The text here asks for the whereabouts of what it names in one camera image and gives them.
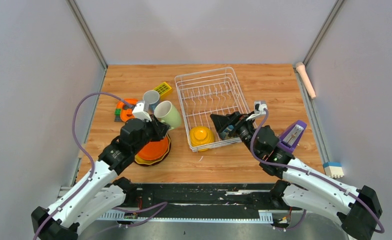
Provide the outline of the dark blue floral bowl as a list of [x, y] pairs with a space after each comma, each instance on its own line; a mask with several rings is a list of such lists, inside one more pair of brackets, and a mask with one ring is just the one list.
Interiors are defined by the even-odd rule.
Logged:
[[229, 140], [238, 138], [239, 134], [235, 125], [228, 125], [218, 136], [221, 140]]

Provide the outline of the light green mug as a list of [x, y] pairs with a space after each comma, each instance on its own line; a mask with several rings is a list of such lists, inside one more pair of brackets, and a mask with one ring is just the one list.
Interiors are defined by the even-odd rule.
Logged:
[[181, 114], [169, 100], [162, 101], [156, 106], [154, 116], [161, 123], [169, 125], [172, 130], [179, 128], [182, 124]]

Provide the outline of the orange plate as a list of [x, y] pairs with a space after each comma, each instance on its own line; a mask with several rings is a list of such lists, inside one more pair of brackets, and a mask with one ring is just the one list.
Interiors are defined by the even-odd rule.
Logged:
[[137, 156], [146, 161], [157, 160], [169, 151], [170, 143], [168, 135], [160, 141], [150, 141], [138, 152]]

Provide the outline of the yellow ribbed bowl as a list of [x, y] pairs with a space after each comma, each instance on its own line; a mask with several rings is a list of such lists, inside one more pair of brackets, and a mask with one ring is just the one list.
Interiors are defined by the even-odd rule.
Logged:
[[199, 147], [206, 144], [212, 144], [215, 142], [215, 135], [212, 130], [205, 126], [196, 126], [190, 130], [190, 146], [196, 152], [204, 152], [209, 150], [209, 148], [202, 148], [196, 150], [195, 147]]

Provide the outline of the blue dotted mug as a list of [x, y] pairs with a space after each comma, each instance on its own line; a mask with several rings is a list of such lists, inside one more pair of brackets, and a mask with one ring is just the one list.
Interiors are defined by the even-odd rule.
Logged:
[[161, 102], [161, 95], [156, 90], [148, 90], [143, 94], [142, 100], [148, 104], [149, 110], [154, 112]]

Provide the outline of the yellow dotted plate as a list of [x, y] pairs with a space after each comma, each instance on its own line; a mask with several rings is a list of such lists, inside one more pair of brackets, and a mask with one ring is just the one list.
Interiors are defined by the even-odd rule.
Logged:
[[162, 162], [163, 160], [165, 160], [166, 158], [167, 158], [167, 156], [169, 155], [169, 153], [170, 153], [170, 151], [171, 151], [171, 147], [172, 147], [172, 143], [171, 143], [171, 138], [170, 138], [170, 145], [169, 145], [169, 151], [164, 155], [164, 156], [162, 156], [161, 158], [158, 158], [158, 159], [156, 159], [156, 160], [153, 160], [153, 161], [149, 161], [149, 160], [143, 160], [143, 159], [141, 159], [140, 157], [138, 157], [137, 156], [137, 154], [136, 154], [136, 156], [134, 157], [134, 162], [137, 164], [137, 165], [140, 165], [140, 166], [143, 166], [143, 167], [149, 167], [149, 166], [154, 166], [154, 165], [157, 165], [157, 164], [159, 164], [160, 162]]

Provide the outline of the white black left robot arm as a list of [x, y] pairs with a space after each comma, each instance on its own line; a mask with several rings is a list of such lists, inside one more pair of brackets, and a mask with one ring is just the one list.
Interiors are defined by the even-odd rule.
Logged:
[[156, 118], [132, 118], [125, 122], [119, 136], [107, 145], [91, 170], [64, 196], [47, 208], [37, 207], [31, 214], [34, 238], [76, 240], [108, 210], [137, 201], [136, 187], [121, 174], [149, 142], [167, 136], [171, 127]]

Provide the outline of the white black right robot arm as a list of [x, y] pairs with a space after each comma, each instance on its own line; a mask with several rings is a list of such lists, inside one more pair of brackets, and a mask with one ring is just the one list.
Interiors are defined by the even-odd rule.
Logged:
[[269, 125], [254, 127], [251, 117], [238, 111], [210, 115], [218, 134], [240, 138], [262, 170], [278, 178], [269, 195], [274, 208], [287, 205], [321, 215], [356, 240], [370, 240], [374, 233], [385, 232], [374, 189], [357, 188], [314, 170], [286, 150]]

